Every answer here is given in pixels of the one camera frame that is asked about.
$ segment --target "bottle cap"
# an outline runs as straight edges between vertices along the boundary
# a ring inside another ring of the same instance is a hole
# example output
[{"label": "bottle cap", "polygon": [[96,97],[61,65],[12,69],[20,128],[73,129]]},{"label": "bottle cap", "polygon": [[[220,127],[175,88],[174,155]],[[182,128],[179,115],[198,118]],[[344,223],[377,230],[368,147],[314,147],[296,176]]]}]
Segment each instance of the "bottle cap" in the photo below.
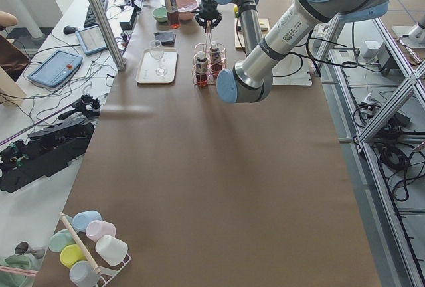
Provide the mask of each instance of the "bottle cap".
[{"label": "bottle cap", "polygon": [[205,52],[203,51],[199,51],[198,52],[198,59],[205,59],[207,56],[205,54]]}]

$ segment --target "person's arm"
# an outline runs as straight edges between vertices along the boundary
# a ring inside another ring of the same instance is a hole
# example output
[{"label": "person's arm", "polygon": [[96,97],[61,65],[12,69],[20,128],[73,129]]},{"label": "person's arm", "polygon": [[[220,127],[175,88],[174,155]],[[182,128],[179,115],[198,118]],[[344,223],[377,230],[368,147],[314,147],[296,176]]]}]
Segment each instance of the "person's arm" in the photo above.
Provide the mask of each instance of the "person's arm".
[{"label": "person's arm", "polygon": [[0,11],[0,30],[1,28],[15,26],[17,23],[18,19],[14,15]]}]

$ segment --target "white tray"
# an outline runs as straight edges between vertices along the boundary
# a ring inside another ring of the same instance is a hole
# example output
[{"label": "white tray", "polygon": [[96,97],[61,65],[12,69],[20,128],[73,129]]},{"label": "white tray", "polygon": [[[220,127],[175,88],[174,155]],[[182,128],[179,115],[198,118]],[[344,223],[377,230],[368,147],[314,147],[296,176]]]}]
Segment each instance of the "white tray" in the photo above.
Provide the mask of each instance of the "white tray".
[{"label": "white tray", "polygon": [[170,84],[175,79],[177,65],[177,49],[164,47],[164,57],[161,59],[162,66],[167,69],[165,76],[158,76],[156,69],[158,60],[152,58],[149,49],[145,49],[140,60],[139,70],[135,80],[140,84]]}]

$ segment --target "black keyboard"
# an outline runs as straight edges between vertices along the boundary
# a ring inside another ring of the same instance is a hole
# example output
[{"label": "black keyboard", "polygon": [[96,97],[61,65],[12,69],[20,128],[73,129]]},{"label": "black keyboard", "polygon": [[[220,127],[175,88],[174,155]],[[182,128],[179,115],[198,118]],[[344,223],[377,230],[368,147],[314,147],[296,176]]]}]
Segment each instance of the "black keyboard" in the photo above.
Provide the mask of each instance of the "black keyboard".
[{"label": "black keyboard", "polygon": [[[100,3],[106,11],[106,9],[108,8],[108,0],[100,0]],[[92,6],[89,6],[87,9],[86,20],[84,21],[84,28],[91,27],[97,24],[98,22],[96,20],[96,16],[94,15],[93,8]]]}]

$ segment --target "pink bowl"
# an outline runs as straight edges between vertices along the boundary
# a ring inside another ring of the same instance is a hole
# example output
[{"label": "pink bowl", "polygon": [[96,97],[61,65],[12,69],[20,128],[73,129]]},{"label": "pink bowl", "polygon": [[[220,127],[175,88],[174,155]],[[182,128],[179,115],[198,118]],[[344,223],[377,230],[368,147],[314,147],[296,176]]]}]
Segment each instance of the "pink bowl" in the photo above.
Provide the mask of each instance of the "pink bowl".
[{"label": "pink bowl", "polygon": [[191,11],[196,10],[197,7],[198,2],[196,0],[177,0],[180,20],[191,20],[195,16],[195,13]]}]

